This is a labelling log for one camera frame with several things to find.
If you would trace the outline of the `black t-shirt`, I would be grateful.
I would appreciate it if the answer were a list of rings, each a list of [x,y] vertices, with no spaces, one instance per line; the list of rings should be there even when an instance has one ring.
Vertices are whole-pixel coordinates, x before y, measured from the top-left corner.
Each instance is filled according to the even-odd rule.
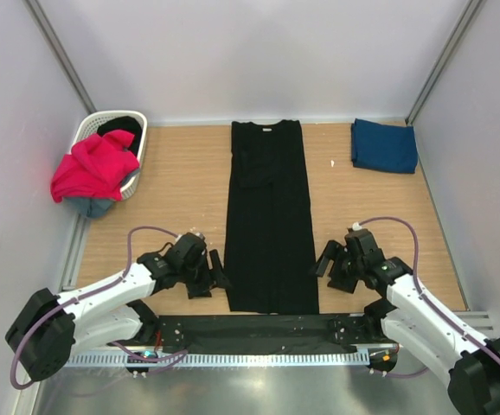
[[[295,120],[233,122],[224,272],[232,311],[319,312],[303,132]]]

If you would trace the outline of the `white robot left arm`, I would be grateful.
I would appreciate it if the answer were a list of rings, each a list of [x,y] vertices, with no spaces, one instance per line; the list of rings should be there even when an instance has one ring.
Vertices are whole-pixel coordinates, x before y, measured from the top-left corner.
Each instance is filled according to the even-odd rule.
[[[200,233],[177,235],[155,252],[127,257],[125,269],[84,288],[44,288],[26,302],[5,335],[13,351],[10,383],[23,390],[59,372],[74,355],[99,346],[157,339],[160,322],[147,297],[184,284],[189,298],[228,290],[219,253]]]

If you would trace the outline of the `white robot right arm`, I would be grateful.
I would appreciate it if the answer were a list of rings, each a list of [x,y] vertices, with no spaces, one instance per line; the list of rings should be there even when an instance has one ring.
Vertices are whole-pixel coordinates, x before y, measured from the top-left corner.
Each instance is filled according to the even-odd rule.
[[[362,332],[373,342],[389,339],[407,349],[446,387],[460,414],[500,414],[500,338],[490,338],[433,296],[398,257],[388,258],[366,228],[344,242],[327,243],[314,277],[352,293],[359,282],[379,299],[365,307]]]

